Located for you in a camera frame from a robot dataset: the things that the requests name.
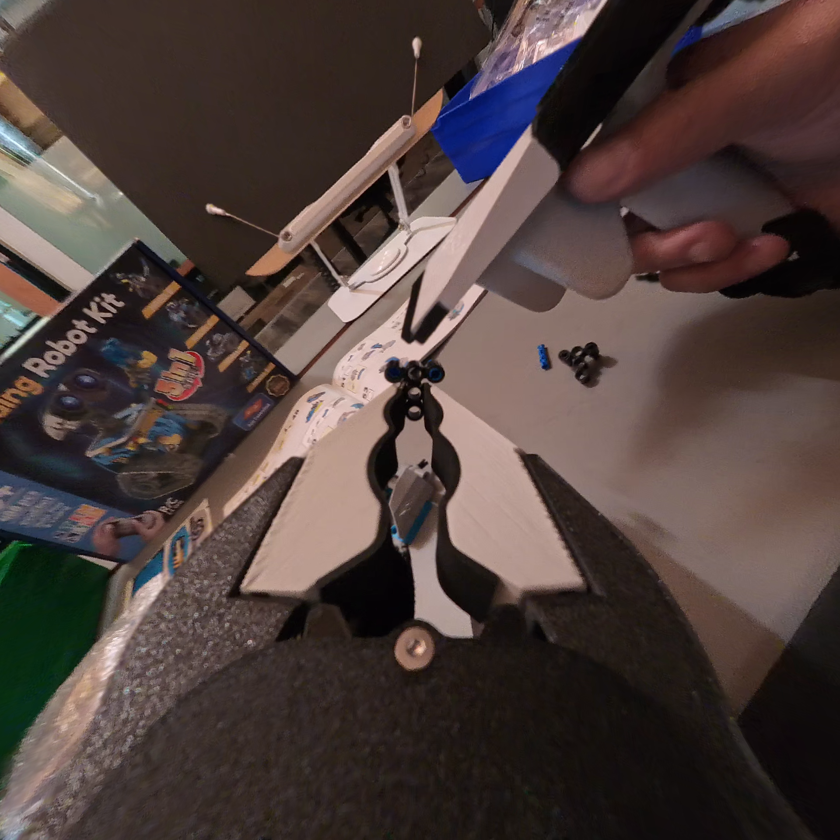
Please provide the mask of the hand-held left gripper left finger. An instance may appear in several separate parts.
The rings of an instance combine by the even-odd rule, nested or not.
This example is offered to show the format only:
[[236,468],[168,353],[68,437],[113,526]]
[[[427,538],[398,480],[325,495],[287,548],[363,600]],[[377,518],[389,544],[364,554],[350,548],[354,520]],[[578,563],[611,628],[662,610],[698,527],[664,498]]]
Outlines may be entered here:
[[402,601],[383,484],[396,467],[387,385],[310,447],[239,590],[301,601]]

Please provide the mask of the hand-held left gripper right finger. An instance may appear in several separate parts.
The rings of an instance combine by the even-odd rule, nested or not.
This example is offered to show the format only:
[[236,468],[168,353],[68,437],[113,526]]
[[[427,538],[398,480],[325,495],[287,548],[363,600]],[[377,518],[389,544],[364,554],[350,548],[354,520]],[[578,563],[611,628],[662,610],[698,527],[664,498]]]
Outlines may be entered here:
[[520,448],[434,386],[425,387],[424,421],[444,486],[436,570],[448,598],[484,623],[533,595],[586,592]]

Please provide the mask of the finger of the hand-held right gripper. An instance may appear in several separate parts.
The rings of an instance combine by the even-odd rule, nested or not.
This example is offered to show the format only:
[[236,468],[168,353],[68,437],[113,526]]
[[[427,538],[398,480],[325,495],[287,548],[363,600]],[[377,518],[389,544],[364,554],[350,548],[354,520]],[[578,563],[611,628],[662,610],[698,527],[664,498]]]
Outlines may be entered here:
[[557,161],[526,128],[414,282],[404,341],[425,342],[475,284],[533,311],[556,305],[561,289],[516,261],[513,239],[559,177]]

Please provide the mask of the black T-shaped beam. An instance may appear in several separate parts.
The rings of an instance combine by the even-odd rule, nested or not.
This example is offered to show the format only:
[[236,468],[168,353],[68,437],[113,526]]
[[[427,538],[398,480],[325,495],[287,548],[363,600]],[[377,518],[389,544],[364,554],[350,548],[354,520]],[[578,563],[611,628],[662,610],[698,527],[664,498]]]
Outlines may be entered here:
[[601,350],[595,342],[560,350],[558,359],[570,368],[575,380],[583,385],[593,381],[602,365]]
[[430,384],[426,378],[426,367],[430,362],[439,363],[435,359],[400,362],[403,369],[402,380],[395,384],[390,383],[390,385],[394,385],[397,389],[400,401],[399,405],[403,410],[404,417],[412,422],[418,422],[424,418],[424,384],[438,385]]

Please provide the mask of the white desk lamp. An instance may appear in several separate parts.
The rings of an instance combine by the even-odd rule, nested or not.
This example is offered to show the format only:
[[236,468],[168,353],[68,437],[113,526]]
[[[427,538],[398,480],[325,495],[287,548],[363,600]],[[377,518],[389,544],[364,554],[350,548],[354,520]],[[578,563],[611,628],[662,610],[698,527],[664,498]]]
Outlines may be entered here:
[[[413,116],[418,110],[416,107],[417,75],[422,48],[423,41],[420,37],[415,36],[412,40],[414,57],[412,102],[410,111],[406,114],[409,116]],[[391,184],[397,211],[396,229],[393,235],[386,240],[383,246],[373,256],[363,258],[361,267],[351,276],[343,276],[319,250],[317,238],[313,239],[305,247],[311,246],[314,248],[316,256],[320,258],[332,278],[339,284],[339,290],[333,294],[336,302],[331,302],[329,307],[342,322],[356,320],[362,313],[366,312],[369,306],[376,302],[386,291],[390,290],[411,268],[414,268],[423,258],[428,256],[447,237],[455,225],[455,218],[450,216],[422,216],[414,221],[410,220],[410,215],[406,208],[403,184],[398,170],[398,161],[386,173]],[[215,204],[207,203],[205,205],[205,211],[211,216],[233,219],[261,233],[266,233],[277,241],[279,233],[274,234],[270,230],[252,224]]]

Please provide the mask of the person's right hand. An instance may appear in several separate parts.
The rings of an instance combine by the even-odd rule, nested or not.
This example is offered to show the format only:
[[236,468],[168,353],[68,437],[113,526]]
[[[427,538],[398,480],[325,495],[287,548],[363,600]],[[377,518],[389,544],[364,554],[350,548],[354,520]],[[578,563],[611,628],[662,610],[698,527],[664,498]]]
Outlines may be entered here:
[[787,2],[679,53],[667,90],[563,180],[583,203],[607,203],[728,147],[838,230],[838,1]]

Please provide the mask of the crumpled clear plastic bag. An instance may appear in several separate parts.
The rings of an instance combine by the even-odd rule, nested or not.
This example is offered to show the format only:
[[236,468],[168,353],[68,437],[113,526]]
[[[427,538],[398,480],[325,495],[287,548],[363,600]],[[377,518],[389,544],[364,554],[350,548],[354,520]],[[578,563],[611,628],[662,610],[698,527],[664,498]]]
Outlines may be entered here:
[[471,96],[477,97],[580,39],[604,1],[519,1],[501,27]]

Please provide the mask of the blue plastic bin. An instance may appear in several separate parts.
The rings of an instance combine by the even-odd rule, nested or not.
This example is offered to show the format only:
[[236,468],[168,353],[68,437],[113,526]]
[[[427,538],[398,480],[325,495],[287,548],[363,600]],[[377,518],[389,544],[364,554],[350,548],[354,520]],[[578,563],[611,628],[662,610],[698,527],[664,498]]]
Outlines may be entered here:
[[533,121],[579,40],[473,98],[476,76],[443,107],[433,134],[464,182],[483,180],[496,170]]

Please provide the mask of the blue and grey toy assembly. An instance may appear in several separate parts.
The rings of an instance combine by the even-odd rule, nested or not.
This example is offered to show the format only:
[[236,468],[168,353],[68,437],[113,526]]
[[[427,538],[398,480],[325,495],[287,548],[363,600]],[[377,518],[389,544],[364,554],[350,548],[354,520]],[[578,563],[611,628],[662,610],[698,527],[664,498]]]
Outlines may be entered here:
[[395,547],[408,554],[431,511],[443,496],[440,483],[428,459],[400,467],[387,487]]

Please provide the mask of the open instruction booklet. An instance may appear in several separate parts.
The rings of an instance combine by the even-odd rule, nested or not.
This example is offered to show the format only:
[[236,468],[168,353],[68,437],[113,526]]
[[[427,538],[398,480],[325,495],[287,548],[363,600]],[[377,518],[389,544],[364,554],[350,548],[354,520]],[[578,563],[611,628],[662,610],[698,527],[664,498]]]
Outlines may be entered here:
[[224,515],[230,516],[286,460],[305,456],[321,438],[383,393],[389,387],[385,379],[385,368],[389,363],[405,365],[410,361],[433,359],[484,293],[482,287],[473,285],[424,343],[403,340],[408,306],[407,302],[403,303],[389,320],[342,357],[333,370],[330,383],[312,388],[296,402],[267,457],[228,501]]

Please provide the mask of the dark blue robot kit box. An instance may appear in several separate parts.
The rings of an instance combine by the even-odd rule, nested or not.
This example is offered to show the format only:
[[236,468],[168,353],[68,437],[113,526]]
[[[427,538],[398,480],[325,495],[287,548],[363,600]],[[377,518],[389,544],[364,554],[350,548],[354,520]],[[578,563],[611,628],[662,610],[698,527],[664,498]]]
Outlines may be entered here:
[[132,561],[297,379],[133,242],[2,359],[2,537]]

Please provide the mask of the wooden tabletop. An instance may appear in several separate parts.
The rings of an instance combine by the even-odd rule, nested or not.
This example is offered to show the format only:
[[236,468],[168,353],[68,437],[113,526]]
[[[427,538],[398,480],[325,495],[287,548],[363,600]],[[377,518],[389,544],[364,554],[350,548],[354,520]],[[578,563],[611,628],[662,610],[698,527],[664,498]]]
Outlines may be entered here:
[[298,256],[431,130],[444,99],[445,90],[439,89],[413,116],[405,114],[396,120],[348,171],[281,229],[276,244],[246,270],[246,275],[276,274]]

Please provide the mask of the dark partition panel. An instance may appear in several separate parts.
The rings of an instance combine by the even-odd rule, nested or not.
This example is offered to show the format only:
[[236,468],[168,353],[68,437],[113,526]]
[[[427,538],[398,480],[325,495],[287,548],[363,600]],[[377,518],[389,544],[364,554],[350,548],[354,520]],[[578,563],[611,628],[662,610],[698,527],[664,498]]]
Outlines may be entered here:
[[488,44],[467,1],[49,2],[2,69],[220,288]]

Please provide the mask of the silvery bubble wrap bag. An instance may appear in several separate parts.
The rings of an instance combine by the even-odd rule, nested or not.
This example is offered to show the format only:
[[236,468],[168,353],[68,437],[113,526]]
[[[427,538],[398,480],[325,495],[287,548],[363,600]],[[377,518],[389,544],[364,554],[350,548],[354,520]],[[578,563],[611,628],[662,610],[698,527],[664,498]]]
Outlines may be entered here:
[[85,731],[101,710],[127,644],[156,597],[163,575],[143,585],[121,616],[58,688],[14,754],[2,796],[2,827],[37,808],[78,749]]

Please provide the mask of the black perforated panel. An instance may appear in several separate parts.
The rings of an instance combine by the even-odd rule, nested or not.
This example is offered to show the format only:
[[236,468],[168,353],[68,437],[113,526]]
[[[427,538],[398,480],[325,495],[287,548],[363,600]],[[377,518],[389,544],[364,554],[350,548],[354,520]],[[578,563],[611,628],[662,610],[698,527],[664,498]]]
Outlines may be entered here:
[[839,838],[839,572],[742,711],[753,753],[817,838]]

